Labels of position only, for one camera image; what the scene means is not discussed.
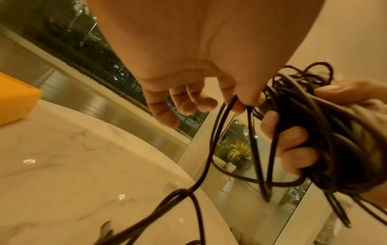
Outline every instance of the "tangled black cord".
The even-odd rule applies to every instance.
[[[328,79],[309,72],[312,67],[317,65],[325,66],[328,69]],[[315,88],[330,85],[333,80],[333,69],[328,63],[313,63],[305,70],[299,70],[289,65],[285,66],[285,68],[293,69],[296,73],[293,75],[278,73],[272,79],[273,85],[271,87],[266,86],[264,90],[266,95],[265,103],[258,108],[247,107],[252,160],[256,170],[257,179],[229,173],[216,165],[212,159],[227,116],[237,101],[237,97],[235,97],[229,106],[226,107],[225,104],[223,104],[220,108],[211,132],[210,152],[199,180],[189,189],[179,189],[172,192],[148,217],[111,238],[99,242],[98,245],[119,245],[126,241],[126,245],[134,244],[149,225],[187,197],[190,198],[194,204],[200,232],[200,240],[192,241],[188,244],[205,245],[206,239],[202,213],[194,192],[204,182],[211,163],[215,168],[228,176],[252,183],[258,183],[260,193],[267,202],[270,201],[273,187],[294,187],[302,184],[306,178],[310,178],[310,180],[324,192],[332,209],[346,227],[350,227],[350,221],[343,207],[333,195],[335,192],[348,195],[366,212],[387,225],[387,221],[371,211],[364,205],[364,202],[371,204],[385,215],[387,215],[387,211],[364,200],[360,196],[361,193],[365,193],[387,180],[387,139],[378,131],[378,129],[371,127],[366,122],[362,121],[362,119],[345,111],[340,106],[313,96]],[[281,120],[276,126],[273,135],[265,180],[260,164],[257,141],[254,138],[254,117],[262,120],[264,116],[263,113],[268,110],[277,111],[280,114]],[[381,164],[369,162],[369,157],[365,148],[352,132],[351,122],[359,124],[363,130],[366,130],[373,137],[379,148],[379,152],[381,153]],[[308,131],[309,140],[302,146],[311,146],[315,148],[320,155],[320,159],[316,164],[301,169],[302,174],[296,181],[273,182],[274,158],[279,133],[293,126],[301,126]]]

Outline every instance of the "marble table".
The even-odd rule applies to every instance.
[[[139,138],[82,113],[40,101],[30,117],[0,127],[0,244],[93,244],[102,224],[117,233],[150,214],[193,180]],[[199,189],[207,244],[236,245]],[[136,245],[199,239],[185,200],[151,225]]]

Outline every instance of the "orange object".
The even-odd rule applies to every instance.
[[[42,92],[0,72],[0,126],[26,118]]]

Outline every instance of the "table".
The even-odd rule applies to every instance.
[[[115,126],[40,101],[30,117],[0,127],[0,244],[93,244],[106,221],[115,233],[150,214],[193,180],[161,152]],[[202,190],[196,191],[208,244],[236,245]],[[185,200],[136,245],[199,239]]]

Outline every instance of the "tiled floor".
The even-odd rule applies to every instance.
[[[43,99],[111,123],[148,142],[173,161],[185,144],[124,107],[0,36],[0,72],[38,87]],[[246,183],[211,168],[202,189],[230,227],[272,245],[293,213],[289,205],[265,203]]]

